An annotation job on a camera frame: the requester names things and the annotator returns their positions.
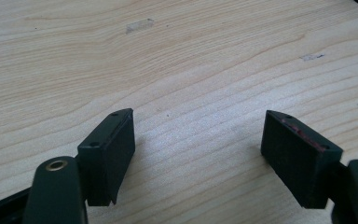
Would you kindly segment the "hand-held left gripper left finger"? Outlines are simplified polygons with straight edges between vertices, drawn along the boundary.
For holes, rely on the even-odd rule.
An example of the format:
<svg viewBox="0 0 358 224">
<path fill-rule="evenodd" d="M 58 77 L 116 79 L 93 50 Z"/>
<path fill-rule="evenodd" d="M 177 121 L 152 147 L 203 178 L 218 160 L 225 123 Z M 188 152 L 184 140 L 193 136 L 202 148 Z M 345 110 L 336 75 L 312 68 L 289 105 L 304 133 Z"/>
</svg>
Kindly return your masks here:
<svg viewBox="0 0 358 224">
<path fill-rule="evenodd" d="M 89 206 L 117 203 L 119 188 L 135 152 L 133 110 L 109 114 L 77 147 L 76 160 Z"/>
</svg>

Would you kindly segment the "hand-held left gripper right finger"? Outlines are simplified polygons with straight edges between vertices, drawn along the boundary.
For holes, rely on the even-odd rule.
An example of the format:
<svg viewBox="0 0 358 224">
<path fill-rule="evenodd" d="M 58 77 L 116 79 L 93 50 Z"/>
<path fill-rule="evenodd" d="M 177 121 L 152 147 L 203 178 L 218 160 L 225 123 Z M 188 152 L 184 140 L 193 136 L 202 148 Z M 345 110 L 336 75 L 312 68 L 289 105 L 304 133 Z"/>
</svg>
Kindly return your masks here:
<svg viewBox="0 0 358 224">
<path fill-rule="evenodd" d="M 330 174 L 343 150 L 293 116 L 266 112 L 261 154 L 297 202 L 323 209 L 328 200 Z"/>
</svg>

